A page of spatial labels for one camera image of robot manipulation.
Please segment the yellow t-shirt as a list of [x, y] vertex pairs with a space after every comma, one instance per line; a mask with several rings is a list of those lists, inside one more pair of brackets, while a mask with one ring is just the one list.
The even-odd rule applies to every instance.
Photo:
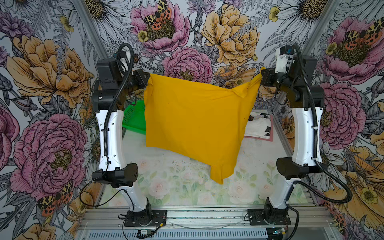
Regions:
[[144, 92], [146, 145], [211, 168], [218, 184], [234, 173], [262, 75], [232, 89], [151, 75]]

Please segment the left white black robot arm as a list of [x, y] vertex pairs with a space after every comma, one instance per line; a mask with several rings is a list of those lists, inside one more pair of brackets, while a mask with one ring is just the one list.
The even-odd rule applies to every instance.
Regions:
[[128, 43], [122, 43], [112, 58], [97, 61], [99, 74], [91, 101], [100, 131], [99, 168], [92, 173], [92, 183], [109, 185], [122, 193], [131, 206], [120, 216], [129, 226], [147, 226], [153, 218], [152, 207], [138, 187], [138, 165], [127, 163], [123, 154], [125, 92], [132, 93], [147, 86], [150, 75], [134, 70], [135, 53]]

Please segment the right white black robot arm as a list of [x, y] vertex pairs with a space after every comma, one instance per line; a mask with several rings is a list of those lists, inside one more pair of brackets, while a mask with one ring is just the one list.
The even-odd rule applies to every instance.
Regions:
[[[276, 167], [284, 179], [266, 200], [262, 217], [267, 224], [290, 222], [288, 201], [296, 185], [302, 185], [322, 199], [336, 204], [346, 204], [353, 197], [347, 184], [330, 173], [322, 163], [320, 120], [325, 93], [323, 88], [310, 84], [317, 60], [304, 56], [297, 44], [277, 49], [276, 57], [276, 67], [261, 72], [262, 85], [286, 93], [295, 119], [295, 149], [291, 157], [277, 159]], [[347, 195], [341, 200], [329, 199], [302, 182], [308, 174], [317, 173], [324, 173], [338, 183]]]

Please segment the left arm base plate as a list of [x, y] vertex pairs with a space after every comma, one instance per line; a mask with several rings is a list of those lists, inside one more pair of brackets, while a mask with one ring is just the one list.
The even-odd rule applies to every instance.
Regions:
[[141, 212], [128, 212], [123, 225], [125, 227], [159, 227], [166, 225], [167, 210], [145, 210]]

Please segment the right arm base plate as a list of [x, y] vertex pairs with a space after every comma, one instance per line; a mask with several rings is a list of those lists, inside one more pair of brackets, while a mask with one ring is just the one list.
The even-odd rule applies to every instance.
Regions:
[[281, 210], [249, 209], [247, 214], [251, 226], [288, 226], [292, 223], [288, 215], [288, 208]]

